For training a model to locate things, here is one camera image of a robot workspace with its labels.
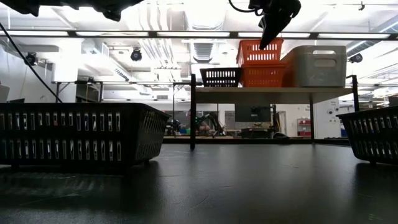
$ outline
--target black table surface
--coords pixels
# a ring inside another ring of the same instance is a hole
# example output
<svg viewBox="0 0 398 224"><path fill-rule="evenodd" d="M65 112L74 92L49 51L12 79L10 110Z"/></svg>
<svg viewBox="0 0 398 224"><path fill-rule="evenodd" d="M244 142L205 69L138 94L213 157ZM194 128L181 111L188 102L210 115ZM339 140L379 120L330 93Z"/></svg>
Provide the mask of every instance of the black table surface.
<svg viewBox="0 0 398 224"><path fill-rule="evenodd" d="M163 145L128 175L0 169L0 223L398 223L398 167L349 147Z"/></svg>

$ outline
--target black plastic basket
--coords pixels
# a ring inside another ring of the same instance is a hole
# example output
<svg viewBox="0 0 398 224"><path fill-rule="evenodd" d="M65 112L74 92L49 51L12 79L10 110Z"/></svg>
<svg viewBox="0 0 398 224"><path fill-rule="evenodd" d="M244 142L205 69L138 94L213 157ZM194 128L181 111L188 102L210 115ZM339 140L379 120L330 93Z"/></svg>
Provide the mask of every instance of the black plastic basket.
<svg viewBox="0 0 398 224"><path fill-rule="evenodd" d="M168 118L140 103L2 103L0 164L132 166L159 155Z"/></svg>
<svg viewBox="0 0 398 224"><path fill-rule="evenodd" d="M398 106L341 114L355 157L398 164Z"/></svg>
<svg viewBox="0 0 398 224"><path fill-rule="evenodd" d="M238 87L241 68L201 68L200 75L205 87Z"/></svg>

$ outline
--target orange basket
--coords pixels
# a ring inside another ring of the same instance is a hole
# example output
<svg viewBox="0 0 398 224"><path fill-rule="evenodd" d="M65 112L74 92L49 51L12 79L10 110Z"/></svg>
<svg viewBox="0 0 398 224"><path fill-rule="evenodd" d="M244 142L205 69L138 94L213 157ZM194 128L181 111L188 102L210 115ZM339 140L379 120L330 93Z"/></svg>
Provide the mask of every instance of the orange basket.
<svg viewBox="0 0 398 224"><path fill-rule="evenodd" d="M292 87L291 78L284 75L286 64L242 67L243 87Z"/></svg>
<svg viewBox="0 0 398 224"><path fill-rule="evenodd" d="M239 67L247 65L266 65L278 63L282 50L282 38L275 38L264 50L260 50L261 40L241 40L236 63Z"/></svg>

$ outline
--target metal shelf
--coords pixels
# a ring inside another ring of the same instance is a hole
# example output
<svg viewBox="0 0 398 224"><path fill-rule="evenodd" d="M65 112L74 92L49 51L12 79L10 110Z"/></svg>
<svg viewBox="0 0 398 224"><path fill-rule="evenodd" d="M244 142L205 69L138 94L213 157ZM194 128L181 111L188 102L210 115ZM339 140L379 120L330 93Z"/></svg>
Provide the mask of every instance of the metal shelf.
<svg viewBox="0 0 398 224"><path fill-rule="evenodd" d="M197 103L231 103L248 105L310 104L348 95L352 88L197 88Z"/></svg>

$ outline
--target white plastic bin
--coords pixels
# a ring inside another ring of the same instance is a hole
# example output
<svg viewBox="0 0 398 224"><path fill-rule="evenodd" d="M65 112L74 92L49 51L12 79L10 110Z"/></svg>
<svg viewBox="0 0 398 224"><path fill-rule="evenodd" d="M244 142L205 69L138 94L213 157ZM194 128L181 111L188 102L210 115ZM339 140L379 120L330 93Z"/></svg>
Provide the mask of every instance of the white plastic bin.
<svg viewBox="0 0 398 224"><path fill-rule="evenodd" d="M347 68L345 46L311 46L294 48L281 62L285 75L294 77L296 87L344 87Z"/></svg>

